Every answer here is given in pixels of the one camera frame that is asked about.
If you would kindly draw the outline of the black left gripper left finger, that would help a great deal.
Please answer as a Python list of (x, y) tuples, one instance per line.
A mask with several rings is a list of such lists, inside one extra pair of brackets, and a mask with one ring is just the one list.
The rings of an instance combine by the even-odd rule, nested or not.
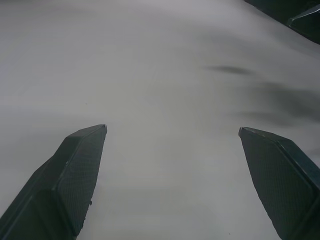
[(105, 124), (67, 136), (0, 218), (2, 240), (75, 240), (97, 184)]

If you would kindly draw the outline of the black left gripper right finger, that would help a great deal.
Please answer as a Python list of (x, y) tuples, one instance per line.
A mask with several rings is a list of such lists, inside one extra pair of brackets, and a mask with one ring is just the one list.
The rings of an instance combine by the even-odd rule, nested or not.
[(257, 195), (282, 240), (320, 238), (320, 169), (290, 139), (241, 127)]

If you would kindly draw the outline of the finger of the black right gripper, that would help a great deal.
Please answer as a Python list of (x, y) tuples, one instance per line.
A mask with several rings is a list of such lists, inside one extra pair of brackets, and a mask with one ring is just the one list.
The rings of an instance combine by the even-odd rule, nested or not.
[(312, 6), (305, 11), (302, 11), (298, 15), (291, 17), (287, 21), (287, 26), (291, 27), (294, 22), (299, 21), (299, 20), (306, 20), (307, 18), (309, 19), (319, 19), (320, 18), (320, 5), (317, 4), (315, 6)]

